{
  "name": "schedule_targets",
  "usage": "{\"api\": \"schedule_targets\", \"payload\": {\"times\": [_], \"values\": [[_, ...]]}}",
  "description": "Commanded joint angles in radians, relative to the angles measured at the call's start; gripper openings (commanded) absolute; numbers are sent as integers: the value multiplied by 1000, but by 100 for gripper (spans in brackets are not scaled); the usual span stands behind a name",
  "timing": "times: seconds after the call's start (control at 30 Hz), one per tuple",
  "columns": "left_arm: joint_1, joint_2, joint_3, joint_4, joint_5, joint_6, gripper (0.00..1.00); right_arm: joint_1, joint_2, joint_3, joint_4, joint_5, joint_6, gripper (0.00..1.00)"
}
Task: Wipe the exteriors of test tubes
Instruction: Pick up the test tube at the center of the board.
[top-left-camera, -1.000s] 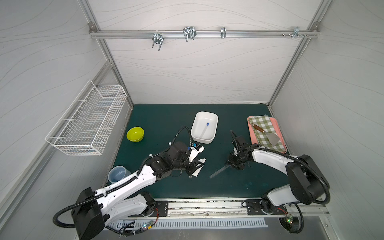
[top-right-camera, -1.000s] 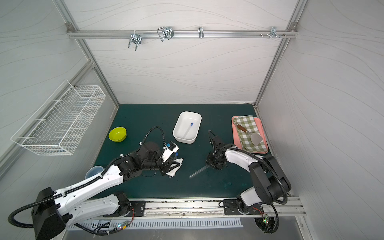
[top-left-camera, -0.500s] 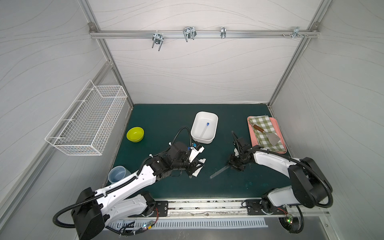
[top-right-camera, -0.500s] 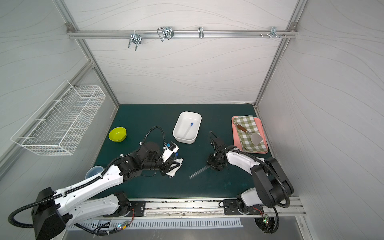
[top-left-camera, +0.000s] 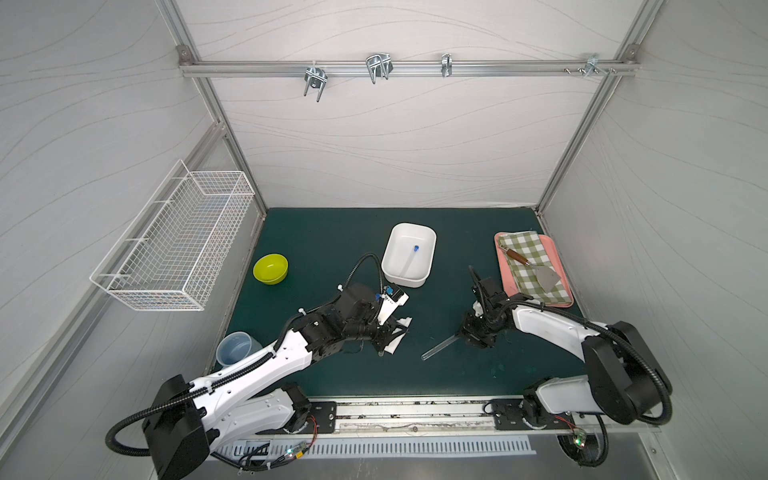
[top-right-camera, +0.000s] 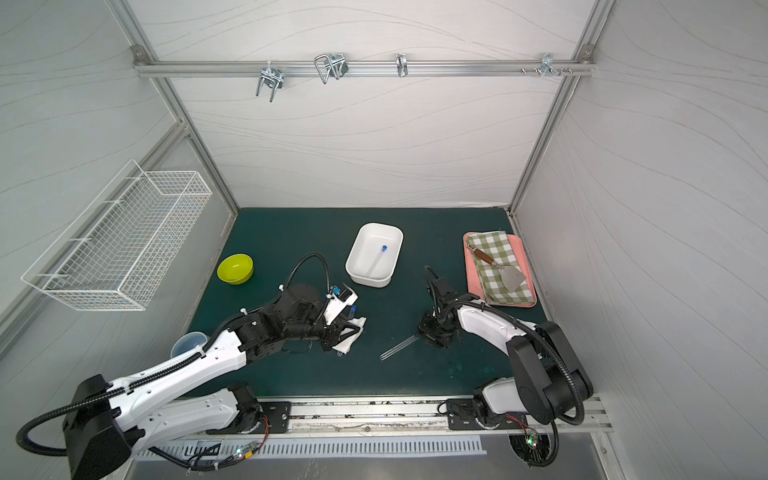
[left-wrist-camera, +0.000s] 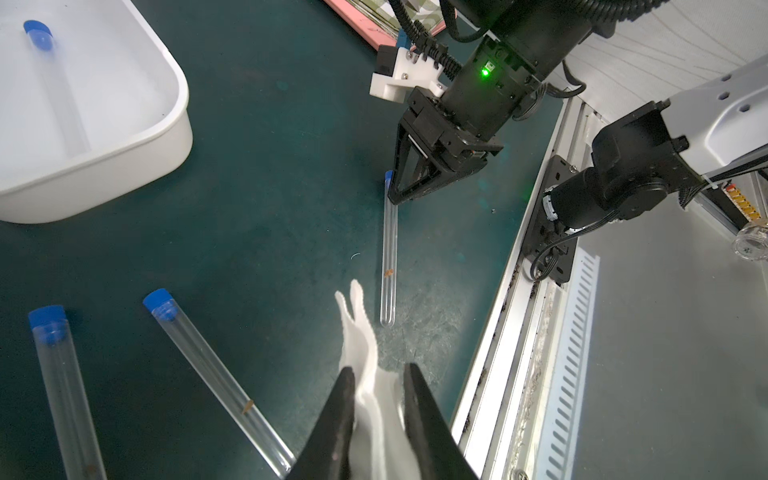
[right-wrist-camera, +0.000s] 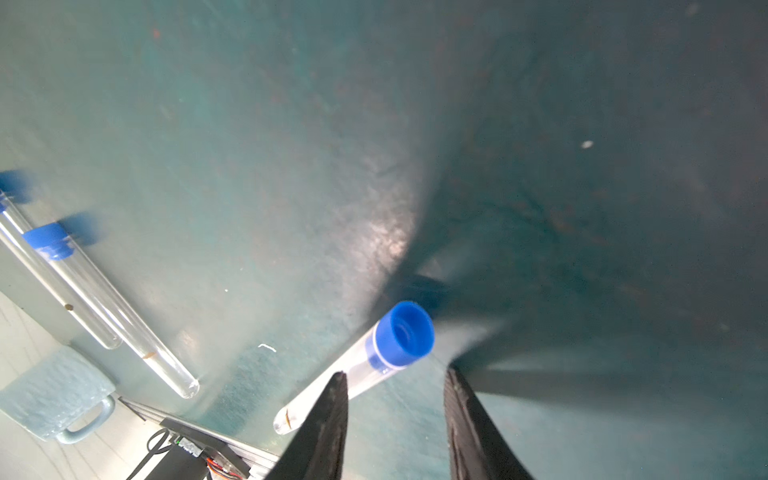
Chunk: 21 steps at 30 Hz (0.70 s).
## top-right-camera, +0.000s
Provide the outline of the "white wipe cloth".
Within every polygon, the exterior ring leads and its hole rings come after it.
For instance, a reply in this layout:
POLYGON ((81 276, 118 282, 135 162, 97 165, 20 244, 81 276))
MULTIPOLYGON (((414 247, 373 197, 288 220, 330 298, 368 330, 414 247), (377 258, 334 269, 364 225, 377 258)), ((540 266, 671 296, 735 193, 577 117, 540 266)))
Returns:
POLYGON ((332 347, 339 356, 349 353, 354 342, 362 334, 366 321, 366 317, 359 317, 353 318, 345 323, 339 341, 332 347))

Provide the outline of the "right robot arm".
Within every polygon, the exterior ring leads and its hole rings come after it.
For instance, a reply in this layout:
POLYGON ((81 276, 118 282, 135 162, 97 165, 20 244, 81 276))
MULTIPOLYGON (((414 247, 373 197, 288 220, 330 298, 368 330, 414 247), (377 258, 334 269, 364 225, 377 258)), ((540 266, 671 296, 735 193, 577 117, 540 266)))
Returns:
POLYGON ((594 394, 564 331, 553 322, 525 322, 474 294, 460 294, 430 266, 424 272, 433 306, 422 315, 416 336, 447 348, 465 331, 506 354, 512 376, 479 387, 466 409, 481 428, 497 429, 504 420, 516 424, 523 434, 510 443, 518 458, 534 468, 551 465, 560 447, 556 422, 581 425, 584 401, 594 394))

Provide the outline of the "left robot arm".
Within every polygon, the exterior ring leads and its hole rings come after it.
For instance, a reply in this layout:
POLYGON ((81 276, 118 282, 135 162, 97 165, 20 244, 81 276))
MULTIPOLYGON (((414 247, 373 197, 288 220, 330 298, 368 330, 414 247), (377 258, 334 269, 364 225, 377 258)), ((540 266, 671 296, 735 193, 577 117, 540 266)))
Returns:
POLYGON ((107 381, 81 382, 70 404, 41 414, 17 432, 29 453, 64 457, 73 479, 102 479, 133 456, 188 434, 249 433, 268 417, 245 384, 197 399, 187 393, 278 353, 288 341, 312 341, 325 351, 355 341, 357 293, 325 284, 324 292, 287 278, 272 300, 222 322, 206 342, 163 363, 107 381))

